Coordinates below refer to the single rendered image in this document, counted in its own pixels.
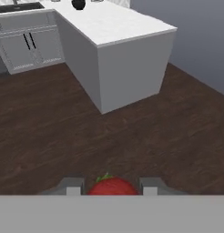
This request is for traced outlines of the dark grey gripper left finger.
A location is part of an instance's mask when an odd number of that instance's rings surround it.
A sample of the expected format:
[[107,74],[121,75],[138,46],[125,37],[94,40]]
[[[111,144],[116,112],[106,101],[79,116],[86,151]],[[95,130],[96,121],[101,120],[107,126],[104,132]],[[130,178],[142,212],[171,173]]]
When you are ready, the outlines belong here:
[[65,177],[55,187],[41,192],[41,195],[82,196],[85,193],[85,180],[82,177]]

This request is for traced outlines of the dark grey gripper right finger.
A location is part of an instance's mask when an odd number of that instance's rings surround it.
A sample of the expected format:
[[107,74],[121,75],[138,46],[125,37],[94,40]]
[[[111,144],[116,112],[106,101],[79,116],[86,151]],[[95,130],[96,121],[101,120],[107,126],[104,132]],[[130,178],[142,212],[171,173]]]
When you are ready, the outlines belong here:
[[184,195],[184,192],[168,187],[160,177],[141,177],[139,188],[143,196]]

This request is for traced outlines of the white kitchen counter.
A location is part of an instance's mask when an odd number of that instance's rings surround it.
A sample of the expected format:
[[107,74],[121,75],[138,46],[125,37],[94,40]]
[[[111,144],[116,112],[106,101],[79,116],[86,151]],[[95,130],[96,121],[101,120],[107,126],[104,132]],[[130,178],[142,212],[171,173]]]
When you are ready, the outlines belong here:
[[[45,1],[43,9],[0,14],[0,38],[25,34],[34,65],[11,74],[65,63],[105,114],[159,92],[177,29],[154,17],[108,1],[86,2],[76,10],[70,0]],[[63,59],[43,66],[29,33],[54,28]]]

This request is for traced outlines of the black round pot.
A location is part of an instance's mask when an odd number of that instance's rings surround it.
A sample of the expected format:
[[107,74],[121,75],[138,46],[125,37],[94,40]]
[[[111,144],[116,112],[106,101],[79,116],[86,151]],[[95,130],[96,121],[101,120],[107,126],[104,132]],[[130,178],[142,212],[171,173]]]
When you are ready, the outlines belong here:
[[71,4],[76,10],[83,10],[86,6],[86,0],[72,0]]

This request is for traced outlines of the black sink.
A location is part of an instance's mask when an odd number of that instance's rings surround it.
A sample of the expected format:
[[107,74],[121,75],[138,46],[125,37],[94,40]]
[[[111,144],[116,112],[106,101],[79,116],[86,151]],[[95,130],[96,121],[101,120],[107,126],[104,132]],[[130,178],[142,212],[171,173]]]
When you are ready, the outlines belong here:
[[26,11],[26,10],[43,9],[43,8],[44,7],[39,2],[18,4],[18,5],[0,5],[0,14]]

